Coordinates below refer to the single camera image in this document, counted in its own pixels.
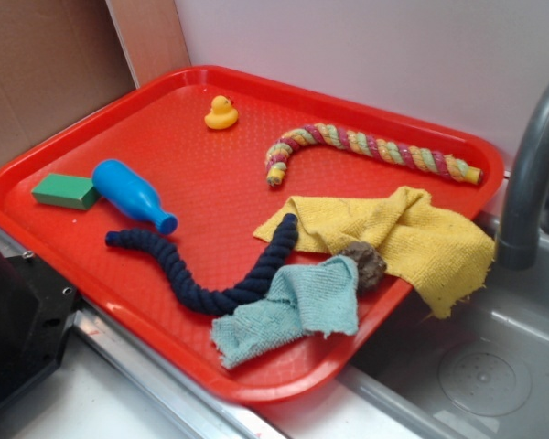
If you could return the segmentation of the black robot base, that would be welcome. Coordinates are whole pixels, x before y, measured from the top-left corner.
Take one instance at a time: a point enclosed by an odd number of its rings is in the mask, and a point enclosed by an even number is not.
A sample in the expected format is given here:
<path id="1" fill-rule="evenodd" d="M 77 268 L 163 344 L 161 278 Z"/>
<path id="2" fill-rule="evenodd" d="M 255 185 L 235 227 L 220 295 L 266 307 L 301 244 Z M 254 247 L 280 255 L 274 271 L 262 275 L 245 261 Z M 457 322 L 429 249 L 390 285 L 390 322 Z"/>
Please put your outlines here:
<path id="1" fill-rule="evenodd" d="M 59 368 L 77 287 L 32 252 L 0 252 L 0 410 Z"/>

